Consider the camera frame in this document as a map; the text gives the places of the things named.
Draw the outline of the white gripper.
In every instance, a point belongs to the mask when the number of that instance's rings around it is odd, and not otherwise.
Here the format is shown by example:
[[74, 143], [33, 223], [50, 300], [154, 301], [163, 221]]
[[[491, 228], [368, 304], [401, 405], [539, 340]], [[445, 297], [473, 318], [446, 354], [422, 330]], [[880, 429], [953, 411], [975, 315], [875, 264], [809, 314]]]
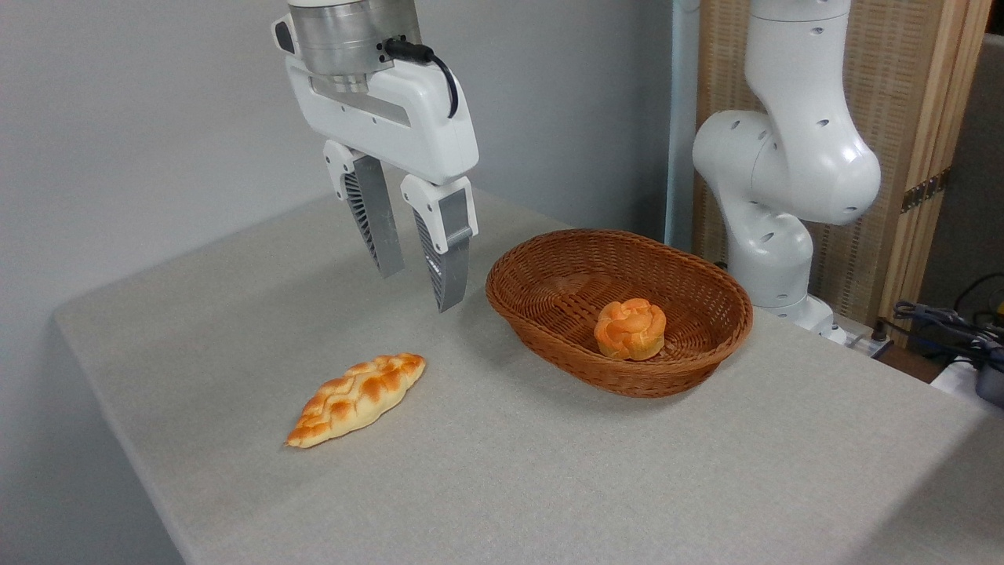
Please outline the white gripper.
[[327, 139], [323, 155], [336, 197], [348, 204], [381, 278], [404, 268], [383, 161], [409, 173], [402, 196], [413, 209], [438, 311], [461, 303], [478, 234], [464, 175], [478, 164], [479, 147], [460, 80], [448, 82], [434, 62], [397, 60], [370, 75], [365, 93], [337, 92], [331, 76], [307, 70], [290, 15], [274, 21], [272, 34], [301, 114]]

